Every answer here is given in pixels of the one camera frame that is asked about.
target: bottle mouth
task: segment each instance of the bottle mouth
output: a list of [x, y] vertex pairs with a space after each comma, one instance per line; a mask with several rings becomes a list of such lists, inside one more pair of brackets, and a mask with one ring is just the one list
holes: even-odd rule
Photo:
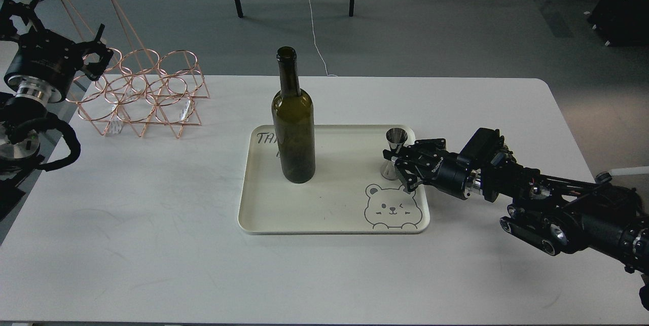
[[277, 50], [277, 61], [280, 62], [293, 62], [297, 59], [295, 49], [290, 46], [280, 47]]

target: metal jigger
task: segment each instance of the metal jigger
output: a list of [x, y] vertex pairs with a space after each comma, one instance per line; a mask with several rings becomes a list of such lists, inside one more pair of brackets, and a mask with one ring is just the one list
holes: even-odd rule
[[[385, 133], [385, 139], [390, 145], [390, 151], [398, 153], [399, 150], [403, 147], [404, 143], [408, 139], [408, 134], [404, 129], [398, 127], [389, 129]], [[385, 160], [381, 166], [381, 176], [387, 180], [396, 180], [396, 169], [394, 168], [394, 162], [391, 160]]]

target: white table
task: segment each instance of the white table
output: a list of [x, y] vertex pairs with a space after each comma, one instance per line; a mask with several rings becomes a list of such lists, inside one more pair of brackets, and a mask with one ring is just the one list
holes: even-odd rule
[[[208, 77], [202, 127], [100, 137], [43, 173], [0, 247], [0, 319], [165, 323], [644, 323], [638, 274], [505, 233], [510, 202], [426, 190], [415, 235], [253, 236], [237, 224], [250, 132], [276, 77]], [[519, 163], [592, 180], [536, 79], [302, 77], [316, 124], [405, 124], [459, 151], [499, 128]], [[53, 157], [67, 155], [59, 146]]]

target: white tray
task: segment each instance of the white tray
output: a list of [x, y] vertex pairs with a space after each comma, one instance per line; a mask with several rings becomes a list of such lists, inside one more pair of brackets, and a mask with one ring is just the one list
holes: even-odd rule
[[406, 145], [415, 141], [412, 129], [399, 125], [315, 126], [315, 175], [303, 184], [283, 176], [274, 127], [257, 127], [250, 135], [239, 225], [253, 234], [424, 231], [430, 222], [424, 189], [408, 194], [398, 180], [380, 174], [385, 132], [392, 127], [406, 130]]

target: dark green glass bottle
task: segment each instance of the dark green glass bottle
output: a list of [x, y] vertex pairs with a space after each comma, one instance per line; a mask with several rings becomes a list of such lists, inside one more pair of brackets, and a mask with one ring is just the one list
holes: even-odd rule
[[277, 50], [281, 89], [271, 109], [282, 172], [293, 183], [304, 183], [315, 173], [313, 102], [300, 89], [296, 62], [297, 53], [292, 47]]

